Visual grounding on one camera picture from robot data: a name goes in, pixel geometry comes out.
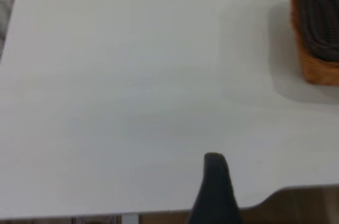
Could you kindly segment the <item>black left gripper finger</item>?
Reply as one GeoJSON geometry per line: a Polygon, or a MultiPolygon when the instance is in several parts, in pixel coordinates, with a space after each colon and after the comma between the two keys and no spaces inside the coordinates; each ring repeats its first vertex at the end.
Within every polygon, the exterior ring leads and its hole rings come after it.
{"type": "Polygon", "coordinates": [[[204,156],[203,179],[187,223],[243,223],[225,157],[204,156]]]}

